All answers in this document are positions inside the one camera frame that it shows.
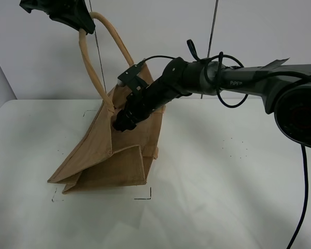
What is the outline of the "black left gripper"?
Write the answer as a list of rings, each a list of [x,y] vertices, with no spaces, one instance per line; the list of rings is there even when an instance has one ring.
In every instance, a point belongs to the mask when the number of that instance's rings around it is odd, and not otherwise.
[[[39,10],[53,21],[63,23],[79,31],[83,29],[93,34],[95,24],[84,0],[21,0],[20,7],[26,12]]]

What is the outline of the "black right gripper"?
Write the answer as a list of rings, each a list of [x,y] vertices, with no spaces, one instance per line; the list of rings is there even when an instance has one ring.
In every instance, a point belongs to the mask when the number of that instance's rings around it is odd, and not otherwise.
[[[156,80],[138,94],[127,98],[124,109],[118,112],[113,122],[113,127],[121,132],[133,130],[138,123],[146,120],[153,112],[179,97],[181,97],[179,91],[163,80]]]

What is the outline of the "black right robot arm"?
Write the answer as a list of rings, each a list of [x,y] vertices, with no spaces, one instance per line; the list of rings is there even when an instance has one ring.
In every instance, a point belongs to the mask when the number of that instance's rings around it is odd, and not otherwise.
[[[141,64],[131,66],[118,77],[131,94],[118,112],[114,128],[133,130],[155,110],[182,96],[232,91],[260,97],[280,131],[311,148],[311,64],[288,65],[285,60],[275,60],[266,66],[229,67],[223,65],[222,58],[194,62],[174,58],[151,84],[141,79]]]

